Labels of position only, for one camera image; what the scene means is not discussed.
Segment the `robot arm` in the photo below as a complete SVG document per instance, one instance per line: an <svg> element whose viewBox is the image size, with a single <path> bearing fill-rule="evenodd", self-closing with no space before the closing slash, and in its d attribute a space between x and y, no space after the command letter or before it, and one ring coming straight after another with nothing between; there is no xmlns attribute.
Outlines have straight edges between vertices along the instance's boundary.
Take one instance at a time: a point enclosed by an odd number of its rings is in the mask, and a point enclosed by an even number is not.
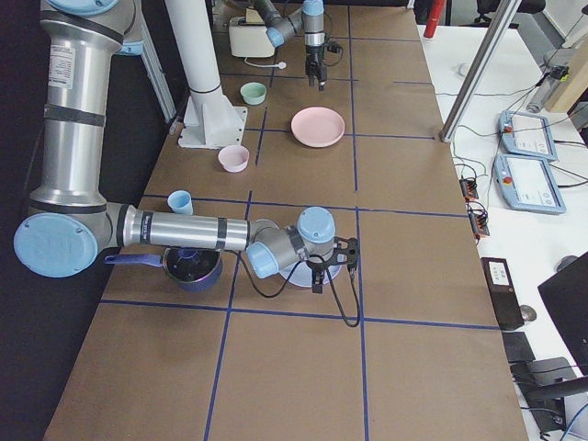
<svg viewBox="0 0 588 441"><path fill-rule="evenodd" d="M205 1L165 1L187 76L190 98L182 136L187 147L240 144L247 109L223 94ZM319 90L326 80L323 1L303 1L282 17L271 1L253 1L281 45L301 30L306 74ZM48 98L44 106L44 158L40 186L29 196L31 213L18 226L19 261L45 277L70 277L110 247L146 243L242 251L266 278L304 262L313 291L337 263L334 219L326 209L302 211L296 225L135 209L99 193L111 57L141 41L141 1L40 1L40 24L51 37Z"/></svg>
<svg viewBox="0 0 588 441"><path fill-rule="evenodd" d="M268 0L250 1L266 25L266 35L275 48L284 45L293 37L304 34L305 74L309 86L318 82L320 92L327 81L327 66L323 62L327 38L324 32L324 5L321 0L306 0L302 6L287 17L282 17Z"/></svg>

